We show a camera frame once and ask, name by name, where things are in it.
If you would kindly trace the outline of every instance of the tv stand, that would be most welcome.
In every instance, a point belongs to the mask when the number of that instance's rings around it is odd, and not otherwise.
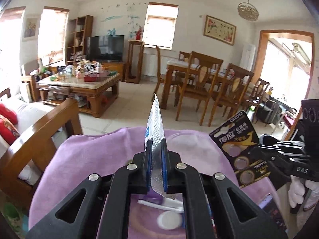
[[[120,74],[120,80],[122,82],[125,81],[126,63],[119,62],[119,61],[111,61],[111,62],[107,62],[107,61],[103,62],[100,60],[97,60],[97,61],[100,62],[102,64],[102,66],[104,66],[106,69],[117,71]]]

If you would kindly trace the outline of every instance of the white wall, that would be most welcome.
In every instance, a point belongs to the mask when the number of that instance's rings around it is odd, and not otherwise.
[[[12,0],[7,9],[25,6],[24,19],[29,14],[41,15],[44,6],[69,9],[69,19],[78,15],[79,4],[75,0]],[[20,65],[38,58],[38,40],[20,41]]]
[[[308,95],[308,99],[319,99],[319,25],[313,22],[305,22],[305,23],[291,23],[291,22],[267,22],[262,24],[257,24],[255,29],[255,37],[253,43],[258,48],[259,45],[259,36],[261,30],[269,30],[269,29],[290,29],[290,30],[300,30],[307,31],[315,34],[315,64],[314,71],[312,75],[310,91]]]
[[[229,11],[219,5],[207,6],[187,0],[94,0],[82,3],[79,15],[92,15],[92,36],[107,35],[109,30],[115,28],[117,35],[125,35],[125,39],[131,39],[129,32],[133,27],[144,28],[147,5],[149,2],[161,2],[179,5],[176,21],[175,36],[172,51],[161,50],[162,56],[178,57],[179,51],[196,51],[210,56],[223,59],[223,67],[228,63],[239,64],[244,42],[251,42],[253,26],[250,22],[242,19],[236,9]],[[210,15],[237,27],[234,46],[221,41],[203,36],[206,15]],[[156,54],[155,49],[145,48],[144,53]]]

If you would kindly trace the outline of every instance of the doorway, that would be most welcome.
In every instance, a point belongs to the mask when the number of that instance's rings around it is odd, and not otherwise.
[[[307,98],[314,65],[314,34],[295,30],[263,30],[254,69],[253,82],[258,78],[270,82],[273,88],[270,100],[277,104],[278,121],[284,131],[294,130],[294,121],[299,119],[301,100]],[[289,111],[283,119],[283,113]]]

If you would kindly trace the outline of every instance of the white air conditioner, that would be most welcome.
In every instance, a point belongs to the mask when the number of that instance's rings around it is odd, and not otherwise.
[[[249,43],[244,43],[244,49],[242,51],[242,56],[240,60],[240,67],[248,71],[253,68],[253,62],[255,57],[256,46]]]

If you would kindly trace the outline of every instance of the metal screw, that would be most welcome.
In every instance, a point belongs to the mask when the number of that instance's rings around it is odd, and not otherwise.
[[[89,176],[89,180],[91,181],[91,182],[94,182],[94,181],[96,181],[98,179],[98,174],[96,174],[96,173],[92,173],[90,176]]]
[[[178,164],[176,165],[176,167],[177,167],[177,169],[184,170],[184,169],[186,169],[187,165],[184,164],[184,163],[178,163]]]
[[[217,172],[217,173],[215,173],[215,179],[222,181],[223,179],[225,179],[225,175],[221,172]]]
[[[138,166],[136,164],[128,164],[126,166],[127,170],[135,170]]]

